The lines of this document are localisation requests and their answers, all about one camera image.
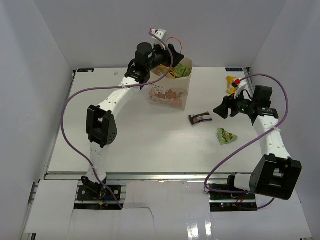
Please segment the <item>large brown paper snack bag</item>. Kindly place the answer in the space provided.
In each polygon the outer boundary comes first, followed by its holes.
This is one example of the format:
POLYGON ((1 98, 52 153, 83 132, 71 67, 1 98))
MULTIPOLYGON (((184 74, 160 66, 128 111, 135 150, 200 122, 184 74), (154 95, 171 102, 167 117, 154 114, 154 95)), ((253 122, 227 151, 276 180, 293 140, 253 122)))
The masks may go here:
POLYGON ((152 72, 155 75, 161 77, 161 76, 164 76, 167 73, 168 69, 169 68, 167 66, 164 66, 164 65, 161 64, 158 67, 156 67, 152 72))

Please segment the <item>brown chocolate bar wrapper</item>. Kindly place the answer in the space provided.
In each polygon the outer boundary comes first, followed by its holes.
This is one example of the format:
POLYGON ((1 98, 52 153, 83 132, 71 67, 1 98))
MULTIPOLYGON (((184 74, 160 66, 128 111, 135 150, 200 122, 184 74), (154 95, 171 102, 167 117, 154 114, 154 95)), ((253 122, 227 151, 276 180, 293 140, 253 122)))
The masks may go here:
POLYGON ((204 122, 211 122, 213 120, 208 111, 200 113, 200 114, 196 114, 196 115, 191 114, 188 116, 188 119, 189 119, 191 125, 204 123, 204 122))

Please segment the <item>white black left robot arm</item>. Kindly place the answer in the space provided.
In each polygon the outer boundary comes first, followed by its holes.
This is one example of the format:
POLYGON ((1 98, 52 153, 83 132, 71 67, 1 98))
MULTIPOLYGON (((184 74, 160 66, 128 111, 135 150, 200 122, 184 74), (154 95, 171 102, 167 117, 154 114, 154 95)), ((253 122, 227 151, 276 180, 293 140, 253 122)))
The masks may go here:
POLYGON ((173 44, 151 45, 147 42, 138 44, 134 59, 128 64, 127 71, 120 83, 120 88, 112 92, 99 105, 90 105, 86 114, 86 133, 90 142, 90 167, 81 178, 82 184, 88 188, 88 193, 99 200, 105 196, 106 171, 101 152, 107 150, 118 134, 116 118, 126 103, 142 89, 135 84, 146 84, 150 72, 160 65, 176 67, 185 56, 177 52, 173 44))

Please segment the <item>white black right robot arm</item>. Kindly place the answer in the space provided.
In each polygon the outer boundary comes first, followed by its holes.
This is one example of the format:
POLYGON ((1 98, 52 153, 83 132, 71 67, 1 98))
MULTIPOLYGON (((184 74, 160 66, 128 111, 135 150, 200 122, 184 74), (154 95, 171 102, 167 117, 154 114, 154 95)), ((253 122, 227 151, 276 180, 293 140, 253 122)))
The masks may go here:
POLYGON ((222 104, 213 112, 223 119, 237 114, 247 115, 260 137, 262 158, 252 173, 234 173, 228 178, 226 195, 236 200, 244 191, 289 200, 302 171, 300 161, 292 159, 281 137, 279 115, 271 108, 273 89, 256 86, 252 99, 244 97, 244 84, 236 86, 236 92, 224 97, 222 104))

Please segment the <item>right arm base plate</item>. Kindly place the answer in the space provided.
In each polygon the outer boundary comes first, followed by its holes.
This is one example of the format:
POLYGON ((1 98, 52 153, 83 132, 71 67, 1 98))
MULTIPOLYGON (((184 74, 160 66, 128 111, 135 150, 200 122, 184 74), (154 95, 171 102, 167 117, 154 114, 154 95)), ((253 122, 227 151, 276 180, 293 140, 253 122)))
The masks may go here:
MULTIPOLYGON (((228 187, 225 184, 211 184, 210 188, 216 190, 228 191, 228 187)), ((209 192, 210 200, 255 200, 255 194, 240 194, 240 193, 225 193, 225 192, 209 192)))

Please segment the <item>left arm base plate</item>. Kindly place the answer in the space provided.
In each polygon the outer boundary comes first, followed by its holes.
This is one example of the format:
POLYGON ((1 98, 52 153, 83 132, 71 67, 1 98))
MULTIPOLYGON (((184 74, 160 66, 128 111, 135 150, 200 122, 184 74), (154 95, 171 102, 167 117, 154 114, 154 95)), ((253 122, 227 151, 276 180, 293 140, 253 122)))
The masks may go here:
MULTIPOLYGON (((121 185, 108 185, 108 187, 119 201, 121 199, 122 192, 121 185)), ((96 193, 84 185, 79 186, 76 199, 78 201, 104 201, 105 199, 108 199, 108 201, 115 200, 110 191, 104 187, 100 188, 98 193, 96 193)))

